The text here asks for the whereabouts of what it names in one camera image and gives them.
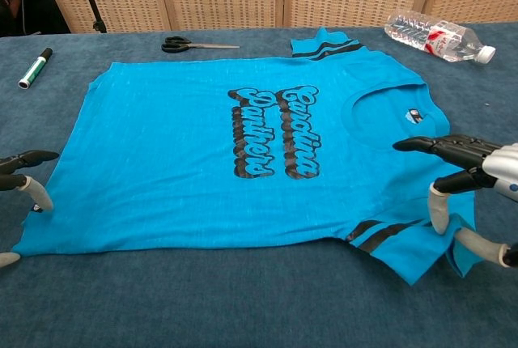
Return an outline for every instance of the shirt tag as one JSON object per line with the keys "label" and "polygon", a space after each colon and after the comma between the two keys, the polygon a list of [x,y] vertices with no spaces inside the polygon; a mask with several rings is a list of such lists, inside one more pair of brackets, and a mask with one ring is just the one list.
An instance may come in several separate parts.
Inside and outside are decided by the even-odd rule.
{"label": "shirt tag", "polygon": [[413,124],[419,124],[422,121],[421,113],[415,108],[408,110],[406,118]]}

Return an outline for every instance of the printed graphic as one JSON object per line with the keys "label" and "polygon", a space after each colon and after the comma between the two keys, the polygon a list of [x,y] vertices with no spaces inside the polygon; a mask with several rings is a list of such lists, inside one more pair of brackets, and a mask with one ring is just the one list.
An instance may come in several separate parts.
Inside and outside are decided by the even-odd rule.
{"label": "printed graphic", "polygon": [[274,140],[275,132],[265,125],[265,108],[277,104],[275,94],[244,87],[229,91],[228,95],[240,102],[239,107],[232,108],[234,154],[237,157],[234,173],[241,178],[272,176],[274,170],[268,168],[268,163],[274,157],[270,155],[268,142]]}
{"label": "printed graphic", "polygon": [[419,124],[422,121],[421,113],[415,108],[409,109],[405,117],[412,124]]}
{"label": "printed graphic", "polygon": [[316,149],[321,146],[321,137],[312,131],[308,111],[308,107],[316,103],[317,94],[318,89],[309,85],[277,92],[282,112],[286,174],[297,180],[319,174]]}
{"label": "printed graphic", "polygon": [[274,160],[269,142],[275,139],[274,128],[267,126],[265,111],[278,105],[281,111],[282,141],[286,174],[294,179],[313,178],[320,173],[316,149],[321,137],[312,130],[309,106],[316,103],[318,89],[303,85],[276,93],[244,87],[229,91],[239,101],[232,108],[234,133],[234,173],[241,178],[272,176],[268,165]]}

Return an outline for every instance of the green marker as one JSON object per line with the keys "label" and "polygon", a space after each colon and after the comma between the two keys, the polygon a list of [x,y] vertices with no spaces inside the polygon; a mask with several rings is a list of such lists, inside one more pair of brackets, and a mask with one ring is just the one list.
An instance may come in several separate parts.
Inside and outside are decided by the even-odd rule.
{"label": "green marker", "polygon": [[43,66],[45,66],[45,63],[47,63],[51,55],[52,49],[45,49],[38,57],[38,59],[36,59],[36,61],[32,64],[29,70],[27,70],[27,73],[25,73],[24,77],[18,81],[18,86],[22,89],[28,89],[36,79],[36,76],[40,73],[40,70],[43,69]]}

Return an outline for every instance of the blue t-shirt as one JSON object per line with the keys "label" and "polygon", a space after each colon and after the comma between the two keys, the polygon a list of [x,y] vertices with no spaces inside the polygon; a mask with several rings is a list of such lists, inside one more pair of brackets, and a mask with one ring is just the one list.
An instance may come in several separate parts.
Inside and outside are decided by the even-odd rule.
{"label": "blue t-shirt", "polygon": [[[293,40],[293,58],[113,63],[90,86],[22,255],[239,248],[333,237],[414,283],[473,226],[450,199],[444,236],[427,190],[457,171],[392,148],[448,134],[427,85],[343,32]],[[473,264],[456,246],[452,261]]]}

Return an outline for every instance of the robotic hand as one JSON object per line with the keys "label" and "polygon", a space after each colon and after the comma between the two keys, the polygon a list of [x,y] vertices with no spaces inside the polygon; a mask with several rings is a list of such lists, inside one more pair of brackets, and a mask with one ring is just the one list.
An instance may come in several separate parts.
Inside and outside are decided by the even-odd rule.
{"label": "robotic hand", "polygon": [[[449,223],[448,197],[481,188],[497,192],[518,202],[518,143],[500,146],[465,135],[442,138],[415,137],[394,143],[399,151],[421,151],[439,156],[464,170],[438,178],[430,186],[428,207],[434,229],[443,234]],[[456,238],[475,254],[504,267],[518,267],[518,243],[509,247],[482,238],[462,228]]]}
{"label": "robotic hand", "polygon": [[30,194],[43,210],[51,210],[53,203],[45,188],[30,176],[13,175],[19,168],[32,168],[45,161],[56,159],[59,154],[51,151],[26,151],[23,154],[0,159],[0,191],[18,189]]}

